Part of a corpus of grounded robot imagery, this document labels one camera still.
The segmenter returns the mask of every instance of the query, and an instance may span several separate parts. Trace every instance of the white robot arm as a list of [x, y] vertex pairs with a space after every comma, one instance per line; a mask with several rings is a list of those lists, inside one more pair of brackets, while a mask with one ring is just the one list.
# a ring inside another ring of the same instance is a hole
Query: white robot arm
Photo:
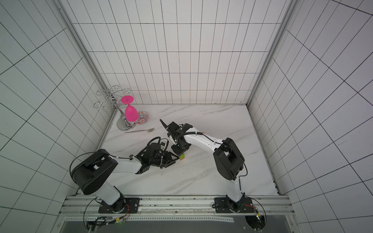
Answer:
[[238, 174], [243, 170], [244, 158], [230, 138], [225, 140], [210, 137], [189, 124], [177, 125], [172, 122], [168, 126], [162, 121], [168, 131], [168, 137], [173, 143], [174, 151], [166, 151], [168, 142], [161, 143], [161, 138], [153, 138], [136, 156], [119, 158], [111, 156], [106, 150], [100, 149], [76, 166], [71, 176], [86, 195], [94, 194], [102, 199], [113, 212], [121, 212], [125, 203], [123, 195], [106, 179], [111, 173], [130, 172], [141, 174], [150, 166], [168, 167], [179, 159], [191, 145], [212, 153], [218, 172], [225, 178], [222, 182], [227, 190], [227, 204], [237, 212], [245, 198], [239, 186]]

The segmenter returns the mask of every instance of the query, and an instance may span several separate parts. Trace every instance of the marble tabletop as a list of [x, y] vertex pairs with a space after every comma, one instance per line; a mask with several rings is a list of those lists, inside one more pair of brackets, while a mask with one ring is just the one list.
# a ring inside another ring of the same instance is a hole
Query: marble tabletop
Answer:
[[[146, 111], [150, 118], [133, 130], [155, 128], [152, 132], [124, 133], [116, 127], [118, 112], [102, 148], [111, 155], [129, 157], [142, 150], [148, 141], [167, 131], [167, 125], [188, 123], [206, 134], [234, 140], [245, 158], [248, 175], [241, 177], [246, 195], [277, 195], [259, 140], [245, 105], [134, 105]], [[213, 155], [197, 146], [185, 152], [185, 159], [170, 167], [151, 166], [143, 174], [112, 173], [108, 181], [124, 195], [226, 195], [225, 179], [218, 173]]]

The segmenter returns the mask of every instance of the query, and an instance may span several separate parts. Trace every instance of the mounting plate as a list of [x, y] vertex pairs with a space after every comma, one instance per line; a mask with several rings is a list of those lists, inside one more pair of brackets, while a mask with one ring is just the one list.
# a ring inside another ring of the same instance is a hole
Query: mounting plate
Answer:
[[[130, 214], [135, 214], [137, 213], [137, 210], [139, 208], [139, 202], [140, 198], [124, 198], [126, 200], [126, 204], [129, 205], [129, 213]], [[112, 214], [113, 212], [110, 209], [107, 209], [105, 206], [100, 206], [98, 210], [99, 214]], [[125, 208], [122, 212], [118, 214], [126, 214], [127, 213], [127, 208]]]
[[[215, 208], [216, 213], [233, 213], [233, 211], [231, 211], [231, 209], [228, 207], [227, 198], [215, 198], [214, 201], [215, 204], [213, 205], [213, 208]], [[251, 198], [244, 198], [244, 201], [242, 202], [242, 205], [237, 213], [254, 213], [254, 208], [244, 206], [252, 204]]]

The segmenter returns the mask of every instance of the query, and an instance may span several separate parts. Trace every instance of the chrome stand base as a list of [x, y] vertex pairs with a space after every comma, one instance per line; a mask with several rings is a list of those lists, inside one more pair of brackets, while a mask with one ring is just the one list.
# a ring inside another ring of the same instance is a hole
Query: chrome stand base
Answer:
[[117, 121], [117, 127], [120, 131], [129, 131], [136, 126], [134, 122], [129, 122], [125, 118], [119, 118]]

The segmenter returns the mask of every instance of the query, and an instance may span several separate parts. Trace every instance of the white tiled wall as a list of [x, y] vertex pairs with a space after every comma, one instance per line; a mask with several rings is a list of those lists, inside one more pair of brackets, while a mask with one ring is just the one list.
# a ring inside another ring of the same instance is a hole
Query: white tiled wall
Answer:
[[50, 0], [0, 1], [0, 232], [50, 232], [109, 115]]
[[372, 14], [371, 0], [301, 0], [250, 103], [303, 233], [372, 231]]
[[138, 104], [246, 103], [290, 0], [61, 0]]

